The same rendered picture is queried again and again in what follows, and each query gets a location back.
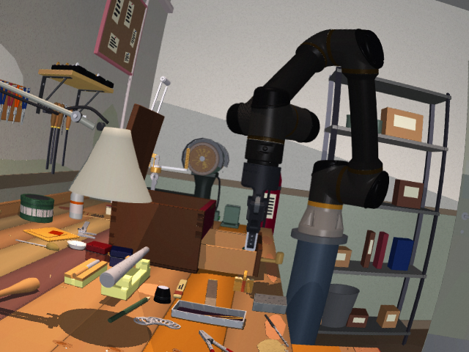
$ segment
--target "metal shelving unit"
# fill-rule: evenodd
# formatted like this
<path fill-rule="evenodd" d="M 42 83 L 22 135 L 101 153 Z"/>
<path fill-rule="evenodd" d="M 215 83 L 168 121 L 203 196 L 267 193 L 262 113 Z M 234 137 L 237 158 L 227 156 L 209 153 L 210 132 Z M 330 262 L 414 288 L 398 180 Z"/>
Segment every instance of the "metal shelving unit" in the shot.
<path fill-rule="evenodd" d="M 340 95 L 341 95 L 341 86 L 342 84 L 347 84 L 347 78 L 342 74 L 341 68 L 336 68 L 336 71 L 329 77 L 329 90 L 328 90 L 328 109 L 326 113 L 326 126 L 324 141 L 322 144 L 322 160 L 333 160 L 336 153 L 336 142 L 337 135 L 342 136 L 351 136 L 352 131 L 350 128 L 345 128 L 339 126 L 339 107 L 340 107 Z M 359 334 L 359 335 L 404 335 L 402 344 L 405 345 L 407 338 L 410 335 L 410 329 L 412 328 L 412 323 L 414 317 L 416 316 L 416 310 L 418 302 L 420 300 L 421 291 L 423 290 L 424 280 L 426 279 L 426 271 L 428 269 L 428 263 L 430 260 L 430 255 L 432 253 L 433 240 L 435 238 L 435 232 L 437 227 L 438 216 L 440 215 L 440 202 L 441 194 L 443 190 L 443 179 L 445 174 L 445 165 L 446 165 L 446 153 L 448 152 L 448 124 L 449 124 L 449 102 L 451 96 L 449 93 L 441 94 L 437 92 L 432 92 L 426 89 L 413 87 L 407 84 L 402 84 L 399 82 L 389 81 L 387 79 L 376 78 L 375 79 L 376 92 L 381 92 L 384 94 L 389 94 L 405 99 L 410 99 L 418 101 L 420 103 L 429 104 L 429 127 L 428 127 L 428 137 L 425 142 L 416 142 L 410 141 L 408 139 L 402 139 L 392 136 L 378 135 L 379 143 L 393 144 L 400 147 L 406 147 L 416 150 L 423 150 L 426 152 L 425 159 L 425 170 L 424 170 L 424 195 L 422 196 L 421 208 L 412 209 L 412 208 L 402 208 L 392 205 L 390 203 L 383 203 L 380 206 L 380 209 L 385 210 L 395 210 L 395 211 L 405 211 L 409 213 L 417 213 L 416 228 L 414 231 L 414 246 L 412 250 L 412 257 L 410 258 L 410 265 L 407 271 L 393 271 L 389 269 L 386 265 L 383 265 L 383 268 L 377 270 L 376 268 L 363 268 L 358 261 L 350 261 L 349 268 L 336 268 L 334 270 L 335 274 L 352 274 L 352 275 L 375 275 L 375 276 L 392 276 L 392 277 L 403 277 L 404 282 L 402 284 L 401 295 L 397 304 L 399 311 L 402 311 L 402 306 L 404 305 L 405 295 L 407 293 L 407 288 L 409 285 L 410 279 L 420 279 L 416 298 L 413 304 L 412 312 L 410 313 L 409 323 L 407 328 L 405 325 L 398 321 L 397 327 L 395 329 L 382 329 L 376 323 L 376 317 L 369 317 L 368 323 L 366 324 L 365 329 L 361 328 L 341 328 L 341 329 L 332 329 L 325 328 L 324 326 L 320 327 L 320 334 Z M 435 105 L 439 103 L 445 103 L 445 128 L 443 134 L 443 146 L 438 146 L 433 144 L 433 128 L 435 122 Z M 442 153 L 441 166 L 440 166 L 440 180 L 438 183 L 438 192 L 437 192 L 437 202 L 435 210 L 430 210 L 425 208 L 426 193 L 428 191 L 428 181 L 430 173 L 430 164 L 432 161 L 432 153 Z M 416 257 L 418 239 L 420 237 L 421 225 L 424 215 L 433 216 L 432 230 L 430 233 L 429 244 L 426 251 L 426 257 L 424 262 L 424 267 L 422 271 L 418 270 L 414 265 L 414 259 Z"/>

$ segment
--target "metal tray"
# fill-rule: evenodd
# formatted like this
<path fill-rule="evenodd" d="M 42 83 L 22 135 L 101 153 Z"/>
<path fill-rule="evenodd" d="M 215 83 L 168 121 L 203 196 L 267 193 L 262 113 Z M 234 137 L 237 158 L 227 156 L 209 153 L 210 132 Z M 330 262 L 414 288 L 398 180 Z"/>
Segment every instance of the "metal tray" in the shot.
<path fill-rule="evenodd" d="M 223 315 L 233 315 L 235 317 L 242 317 L 243 320 L 230 320 L 230 319 L 223 319 L 223 318 L 215 318 L 209 317 L 207 315 L 202 314 L 194 314 L 189 312 L 181 312 L 177 310 L 178 308 L 189 308 L 189 309 L 196 309 L 201 310 L 207 313 L 217 313 Z M 223 308 L 223 307 L 214 307 L 209 306 L 207 304 L 199 304 L 199 303 L 192 303 L 187 301 L 179 300 L 171 310 L 171 316 L 173 318 L 180 318 L 186 319 L 191 321 L 196 321 L 199 323 L 206 323 L 218 326 L 225 326 L 227 328 L 235 328 L 235 329 L 242 329 L 246 322 L 246 311 L 245 310 L 237 310 L 237 309 L 230 309 L 230 308 Z"/>

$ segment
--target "green pen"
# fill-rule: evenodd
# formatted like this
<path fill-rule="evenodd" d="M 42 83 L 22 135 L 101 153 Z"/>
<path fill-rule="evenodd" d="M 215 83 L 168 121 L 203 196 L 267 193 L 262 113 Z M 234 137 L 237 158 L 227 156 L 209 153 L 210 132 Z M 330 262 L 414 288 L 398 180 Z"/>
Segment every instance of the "green pen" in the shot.
<path fill-rule="evenodd" d="M 141 305 L 147 303 L 149 301 L 150 297 L 146 297 L 144 299 L 141 299 L 140 301 L 138 301 L 137 303 L 134 303 L 132 304 L 131 306 L 125 308 L 124 310 L 122 310 L 121 312 L 113 315 L 112 317 L 110 317 L 108 319 L 108 322 L 109 323 L 112 323 L 113 321 L 116 321 L 117 319 L 119 319 L 120 317 L 123 317 L 124 315 L 132 312 L 133 310 L 139 308 Z"/>

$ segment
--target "small white bowl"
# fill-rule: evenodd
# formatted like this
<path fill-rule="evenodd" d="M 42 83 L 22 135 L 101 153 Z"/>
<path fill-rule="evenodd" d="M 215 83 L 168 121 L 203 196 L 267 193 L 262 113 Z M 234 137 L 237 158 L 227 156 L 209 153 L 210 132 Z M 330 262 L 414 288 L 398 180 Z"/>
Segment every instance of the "small white bowl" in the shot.
<path fill-rule="evenodd" d="M 77 249 L 79 251 L 83 251 L 86 248 L 86 243 L 82 241 L 67 241 L 67 243 L 71 249 Z"/>

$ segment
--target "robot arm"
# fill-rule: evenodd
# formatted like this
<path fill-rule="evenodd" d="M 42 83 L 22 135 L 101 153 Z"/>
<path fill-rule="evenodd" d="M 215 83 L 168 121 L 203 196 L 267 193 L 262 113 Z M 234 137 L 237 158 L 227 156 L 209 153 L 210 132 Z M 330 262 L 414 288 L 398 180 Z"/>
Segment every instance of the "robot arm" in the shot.
<path fill-rule="evenodd" d="M 301 44 L 288 63 L 246 104 L 235 104 L 226 116 L 234 133 L 248 137 L 242 185 L 253 189 L 248 198 L 251 235 L 260 230 L 267 199 L 280 176 L 285 140 L 310 142 L 320 130 L 312 112 L 293 106 L 291 99 L 324 67 L 341 66 L 348 80 L 352 129 L 352 160 L 318 161 L 314 165 L 309 206 L 299 226 L 304 235 L 341 237 L 343 204 L 378 208 L 388 190 L 388 174 L 378 158 L 377 110 L 374 79 L 383 66 L 380 40 L 367 30 L 326 30 Z M 324 221 L 313 222 L 316 215 Z"/>

